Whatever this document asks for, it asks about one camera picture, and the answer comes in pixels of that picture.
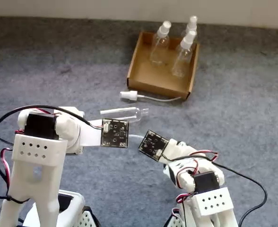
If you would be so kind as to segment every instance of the plastic bottle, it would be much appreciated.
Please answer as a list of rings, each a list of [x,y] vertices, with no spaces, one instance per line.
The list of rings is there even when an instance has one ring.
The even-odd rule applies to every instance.
[[[165,52],[169,46],[169,29],[172,24],[169,21],[163,22],[157,33],[153,36],[152,50],[150,53],[150,61],[154,64],[163,64],[165,62]]]
[[[176,48],[177,57],[174,60],[172,74],[178,78],[183,78],[188,74],[189,64],[191,62],[191,45],[196,37],[195,31],[189,33],[182,39],[180,45]]]
[[[112,118],[117,120],[127,120],[129,122],[138,122],[142,117],[148,115],[148,108],[140,109],[136,106],[116,108],[111,110],[101,110],[103,118]]]
[[[186,25],[186,29],[182,31],[181,37],[185,37],[186,34],[188,34],[189,31],[195,31],[197,32],[197,16],[191,16],[188,24]]]

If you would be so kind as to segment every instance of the black circuit board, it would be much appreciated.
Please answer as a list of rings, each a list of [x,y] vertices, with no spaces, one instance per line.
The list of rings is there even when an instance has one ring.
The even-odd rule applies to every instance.
[[[102,119],[101,146],[127,148],[129,142],[129,122],[115,119]]]
[[[148,130],[138,150],[155,161],[159,161],[163,150],[166,148],[168,140],[162,136]]]

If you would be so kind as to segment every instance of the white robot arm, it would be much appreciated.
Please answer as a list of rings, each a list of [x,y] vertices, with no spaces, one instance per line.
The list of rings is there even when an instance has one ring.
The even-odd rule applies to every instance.
[[[205,156],[184,142],[170,139],[160,158],[167,163],[164,174],[178,188],[186,190],[177,198],[180,218],[184,227],[238,227],[233,203],[224,184],[223,172],[204,158],[190,158],[191,154]],[[189,158],[169,162],[174,158]],[[176,223],[173,216],[167,226]]]
[[[64,109],[84,116],[75,107]],[[82,152],[79,120],[60,111],[50,114],[26,109],[19,114],[18,125],[23,134],[15,136],[8,190],[13,200],[2,203],[0,227],[16,227],[23,202],[30,198],[35,204],[24,226],[78,227],[86,223],[97,227],[82,195],[59,190],[66,153]]]

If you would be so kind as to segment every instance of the cardboard box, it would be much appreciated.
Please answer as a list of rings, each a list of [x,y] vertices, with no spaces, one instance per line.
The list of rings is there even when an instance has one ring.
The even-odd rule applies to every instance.
[[[181,38],[170,38],[167,64],[156,66],[149,60],[154,33],[141,32],[130,63],[127,76],[129,89],[147,91],[167,97],[187,99],[191,93],[198,61],[199,44],[194,44],[189,74],[179,79],[171,74]]]

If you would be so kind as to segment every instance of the gray carpet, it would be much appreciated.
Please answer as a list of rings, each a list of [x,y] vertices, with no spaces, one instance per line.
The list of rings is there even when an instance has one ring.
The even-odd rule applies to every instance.
[[[0,116],[22,105],[51,104],[77,106],[96,119],[100,109],[127,104],[119,92],[126,89],[139,31],[158,26],[0,18]],[[173,24],[171,34],[183,28]],[[189,100],[138,102],[151,115],[130,132],[151,129],[220,152],[219,163],[262,182],[269,193],[267,204],[243,226],[278,227],[278,30],[200,25],[198,34],[199,65]],[[0,136],[13,140],[14,129],[17,115],[1,124]],[[61,188],[83,194],[104,227],[162,227],[181,192],[138,145],[132,139],[128,149],[87,148],[66,157]],[[253,183],[225,174],[239,219],[263,194]]]

